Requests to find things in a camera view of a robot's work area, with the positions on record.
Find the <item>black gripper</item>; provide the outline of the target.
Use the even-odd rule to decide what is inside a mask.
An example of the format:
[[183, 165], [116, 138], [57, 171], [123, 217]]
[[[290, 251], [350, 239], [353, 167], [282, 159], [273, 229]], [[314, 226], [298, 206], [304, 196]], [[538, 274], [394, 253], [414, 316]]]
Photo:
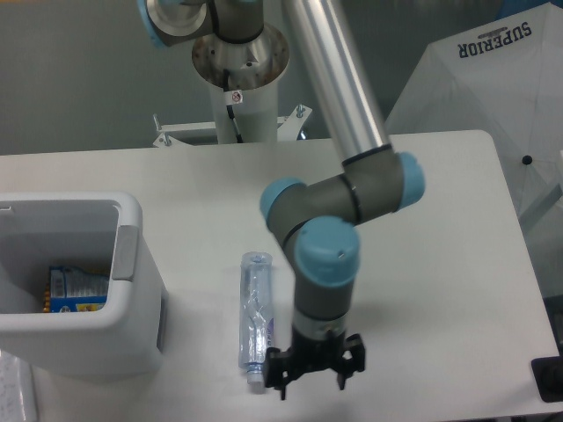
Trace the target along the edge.
[[366, 349], [360, 334], [345, 338], [345, 332], [328, 338], [314, 340], [292, 328], [291, 346], [285, 351], [268, 347], [264, 361], [266, 388], [280, 392], [281, 400], [287, 396], [287, 386], [301, 376], [331, 369], [337, 374], [340, 390], [355, 373], [365, 370]]

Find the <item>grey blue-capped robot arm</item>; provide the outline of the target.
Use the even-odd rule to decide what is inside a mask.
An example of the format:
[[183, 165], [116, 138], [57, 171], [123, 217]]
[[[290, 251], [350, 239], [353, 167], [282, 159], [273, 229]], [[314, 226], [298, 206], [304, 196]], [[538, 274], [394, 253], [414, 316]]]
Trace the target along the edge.
[[[192, 61], [214, 99], [218, 140], [244, 144], [276, 134], [275, 100], [263, 95], [289, 64], [284, 36], [261, 1], [141, 1], [150, 39], [162, 47], [192, 41]], [[365, 368], [362, 338], [347, 333], [360, 267], [357, 227], [417, 202], [425, 191], [416, 158], [398, 153], [369, 91], [338, 1], [287, 1], [295, 36], [318, 96], [342, 173], [315, 184], [271, 183], [260, 212], [294, 275], [291, 344], [268, 347], [248, 381], [284, 391], [301, 376], [332, 370], [337, 383]], [[252, 94], [260, 95], [253, 102]]]

